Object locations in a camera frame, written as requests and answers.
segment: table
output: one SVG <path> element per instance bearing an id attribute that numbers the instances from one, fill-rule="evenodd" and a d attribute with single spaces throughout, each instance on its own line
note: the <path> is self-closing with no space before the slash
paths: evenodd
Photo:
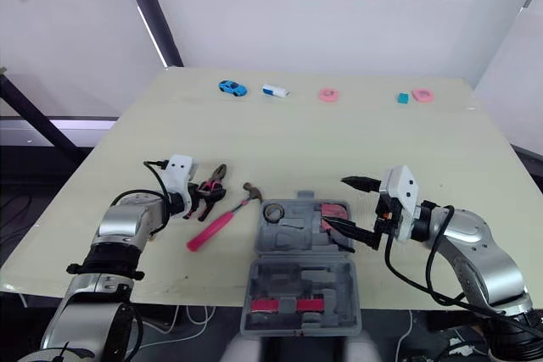
<path id="1" fill-rule="evenodd" d="M 246 97 L 219 92 L 232 79 L 249 89 Z M 281 99 L 262 94 L 270 83 L 292 92 Z M 339 91 L 336 103 L 318 100 L 322 87 Z M 399 104 L 399 92 L 433 90 L 432 103 Z M 481 215 L 498 243 L 517 261 L 536 306 L 543 306 L 538 225 L 543 196 L 501 133 L 481 109 L 465 81 L 446 78 L 332 76 L 242 70 L 170 68 L 122 115 L 113 129 L 28 232 L 1 270 L 1 289 L 62 297 L 71 279 L 66 265 L 81 262 L 111 200 L 132 188 L 158 189 L 142 166 L 145 159 L 191 155 L 202 181 L 220 163 L 228 165 L 228 194 L 212 220 L 245 196 L 251 181 L 265 198 L 347 201 L 359 226 L 372 229 L 377 194 L 339 182 L 347 175 L 381 178 L 395 164 L 407 164 L 420 188 L 419 199 L 453 204 Z M 132 300 L 152 304 L 241 306 L 259 205 L 239 211 L 207 247 L 190 253 L 185 243 L 204 226 L 171 220 L 140 259 L 146 273 Z M 356 244 L 361 307 L 438 309 L 430 296 L 396 279 L 379 252 Z M 428 250 L 420 243 L 395 245 L 393 262 L 423 281 Z M 460 287 L 438 256 L 434 286 L 456 295 Z"/>

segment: black pole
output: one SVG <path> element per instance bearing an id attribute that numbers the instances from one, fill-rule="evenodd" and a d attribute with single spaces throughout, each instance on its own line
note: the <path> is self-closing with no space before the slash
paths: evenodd
<path id="1" fill-rule="evenodd" d="M 68 159 L 81 164 L 85 154 L 45 116 L 6 75 L 0 74 L 0 97 Z"/>
<path id="2" fill-rule="evenodd" d="M 171 67 L 182 67 L 183 62 L 177 46 L 173 41 L 170 27 L 166 22 L 159 0 L 136 0 L 137 5 L 142 10 L 143 17 L 147 21 L 149 30 L 153 34 L 157 47 L 164 57 L 166 65 Z"/>

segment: small teal cube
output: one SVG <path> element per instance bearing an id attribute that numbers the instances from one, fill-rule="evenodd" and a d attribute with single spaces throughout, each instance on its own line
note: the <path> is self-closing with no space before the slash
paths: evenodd
<path id="1" fill-rule="evenodd" d="M 401 93 L 398 95 L 398 103 L 408 103 L 409 102 L 409 94 L 408 93 Z"/>

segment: gray toolbox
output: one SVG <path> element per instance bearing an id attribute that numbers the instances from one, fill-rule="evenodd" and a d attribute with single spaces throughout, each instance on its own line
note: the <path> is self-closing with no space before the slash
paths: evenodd
<path id="1" fill-rule="evenodd" d="M 243 335 L 334 337 L 360 332 L 355 264 L 347 257 L 352 241 L 322 223 L 322 211 L 338 206 L 349 219 L 346 202 L 315 200 L 313 192 L 262 203 L 255 243 L 260 257 L 249 270 Z"/>

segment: pink ring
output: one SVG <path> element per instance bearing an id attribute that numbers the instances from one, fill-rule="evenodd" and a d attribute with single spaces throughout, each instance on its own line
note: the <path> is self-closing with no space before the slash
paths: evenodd
<path id="1" fill-rule="evenodd" d="M 323 88 L 319 91 L 319 99 L 323 102 L 336 102 L 338 100 L 338 91 L 332 88 Z"/>

